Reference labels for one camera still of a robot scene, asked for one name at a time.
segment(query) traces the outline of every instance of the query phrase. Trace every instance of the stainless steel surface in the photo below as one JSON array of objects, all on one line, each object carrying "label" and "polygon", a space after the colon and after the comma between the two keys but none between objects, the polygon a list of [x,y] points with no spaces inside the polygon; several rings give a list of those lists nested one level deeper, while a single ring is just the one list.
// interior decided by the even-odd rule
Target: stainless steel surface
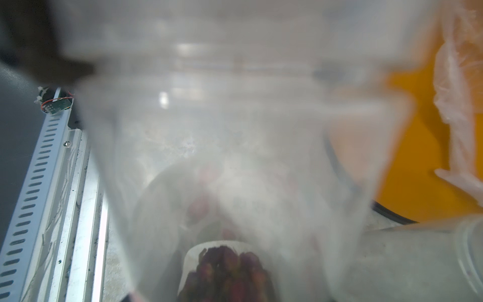
[{"label": "stainless steel surface", "polygon": [[0,251],[0,301],[36,300],[47,262],[56,247],[55,226],[62,216],[64,186],[71,179],[71,154],[65,140],[75,131],[66,127],[70,110],[47,116],[18,196]]},{"label": "stainless steel surface", "polygon": [[104,264],[106,259],[106,247],[108,240],[109,216],[107,197],[104,195],[100,212],[99,236],[96,251],[96,266],[94,270],[94,282],[92,285],[91,302],[102,302],[104,284]]},{"label": "stainless steel surface", "polygon": [[89,302],[91,300],[101,199],[99,173],[91,155],[87,164],[84,194],[80,204],[66,302]]},{"label": "stainless steel surface", "polygon": [[85,171],[87,169],[88,159],[89,147],[87,143],[87,135],[83,132],[79,151],[77,153],[77,159],[75,161],[72,185],[66,205],[57,256],[55,257],[55,267],[48,296],[49,302],[62,302],[65,300],[67,282],[69,280],[68,269],[71,266],[75,234],[79,219],[79,207],[84,189]]}]

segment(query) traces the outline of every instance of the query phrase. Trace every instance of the orange surface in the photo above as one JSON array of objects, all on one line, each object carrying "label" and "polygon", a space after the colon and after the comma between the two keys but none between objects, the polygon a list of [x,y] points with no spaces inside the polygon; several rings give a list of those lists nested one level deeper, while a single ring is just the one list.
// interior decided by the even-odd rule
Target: orange surface
[{"label": "orange surface", "polygon": [[[394,162],[376,201],[387,209],[414,221],[424,222],[482,213],[476,201],[434,174],[437,168],[448,169],[449,126],[443,124],[433,104],[433,67],[442,45],[436,43],[428,64],[415,72],[394,74],[393,88],[410,92],[416,101],[414,119],[402,137]],[[476,115],[477,170],[483,175],[483,115]]]}]

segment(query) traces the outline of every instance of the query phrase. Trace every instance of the clear plastic container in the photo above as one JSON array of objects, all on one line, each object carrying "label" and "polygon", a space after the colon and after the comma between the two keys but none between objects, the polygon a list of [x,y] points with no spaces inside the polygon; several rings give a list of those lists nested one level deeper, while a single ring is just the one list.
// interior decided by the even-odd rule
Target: clear plastic container
[{"label": "clear plastic container", "polygon": [[[131,289],[174,301],[188,250],[235,240],[276,264],[281,302],[329,299],[409,115],[406,96],[124,62],[76,97]],[[333,144],[354,156],[339,161]]]},{"label": "clear plastic container", "polygon": [[171,54],[203,63],[413,66],[439,0],[51,0],[64,55]]},{"label": "clear plastic container", "polygon": [[339,302],[483,300],[483,216],[367,232]]}]

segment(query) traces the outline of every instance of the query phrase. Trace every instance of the red wire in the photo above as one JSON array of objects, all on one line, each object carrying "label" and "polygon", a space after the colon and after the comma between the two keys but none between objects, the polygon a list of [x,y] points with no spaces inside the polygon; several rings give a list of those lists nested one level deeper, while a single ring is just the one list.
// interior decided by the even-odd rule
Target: red wire
[{"label": "red wire", "polygon": [[55,101],[55,100],[64,100],[64,99],[73,99],[73,97],[65,97],[65,98],[56,98],[56,99],[46,100],[45,102],[42,103],[42,105],[40,105],[40,110],[45,112],[45,110],[43,109],[43,106],[45,104],[47,104],[48,102],[52,102],[52,101]]}]

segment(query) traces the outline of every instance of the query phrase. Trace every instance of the transparent plastic film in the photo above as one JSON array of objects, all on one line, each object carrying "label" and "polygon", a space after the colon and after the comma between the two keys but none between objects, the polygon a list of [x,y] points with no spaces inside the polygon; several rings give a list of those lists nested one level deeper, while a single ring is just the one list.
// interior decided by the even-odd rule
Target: transparent plastic film
[{"label": "transparent plastic film", "polygon": [[410,112],[311,77],[167,72],[76,94],[142,301],[175,301],[188,251],[219,240],[257,251],[279,301],[329,301]]},{"label": "transparent plastic film", "polygon": [[475,114],[483,113],[483,2],[446,2],[444,44],[434,70],[434,103],[450,126],[450,170],[436,175],[461,188],[483,206],[483,183],[475,167]]}]

